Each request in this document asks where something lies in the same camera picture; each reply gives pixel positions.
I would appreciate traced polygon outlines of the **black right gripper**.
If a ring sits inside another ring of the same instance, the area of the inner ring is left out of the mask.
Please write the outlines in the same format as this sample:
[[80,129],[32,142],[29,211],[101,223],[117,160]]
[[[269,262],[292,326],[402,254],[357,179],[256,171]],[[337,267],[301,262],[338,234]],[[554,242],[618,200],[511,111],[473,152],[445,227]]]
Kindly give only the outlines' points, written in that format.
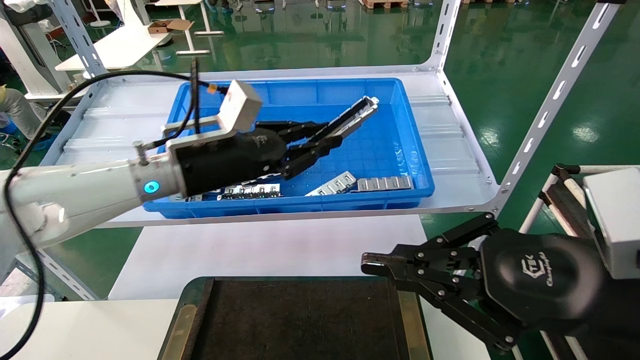
[[[439,282],[416,274],[400,276],[410,268],[475,271],[481,257],[487,296],[517,321],[545,331],[585,328],[608,285],[608,271],[594,242],[564,234],[498,230],[496,217],[485,212],[425,243],[397,244],[388,254],[366,252],[361,257],[361,271],[396,278],[397,289],[418,294],[499,351],[509,352],[516,346],[518,330],[500,325]],[[487,239],[480,251],[470,246],[482,237]]]

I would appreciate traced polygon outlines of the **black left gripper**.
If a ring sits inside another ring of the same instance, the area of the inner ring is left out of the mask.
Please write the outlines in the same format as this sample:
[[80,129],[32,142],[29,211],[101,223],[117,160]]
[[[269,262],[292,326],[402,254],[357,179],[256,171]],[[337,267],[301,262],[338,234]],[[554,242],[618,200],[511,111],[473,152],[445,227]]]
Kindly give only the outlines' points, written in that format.
[[[257,121],[254,131],[174,151],[183,196],[195,196],[274,174],[288,181],[342,146],[342,136],[320,137],[327,122]],[[287,145],[306,139],[302,145]]]

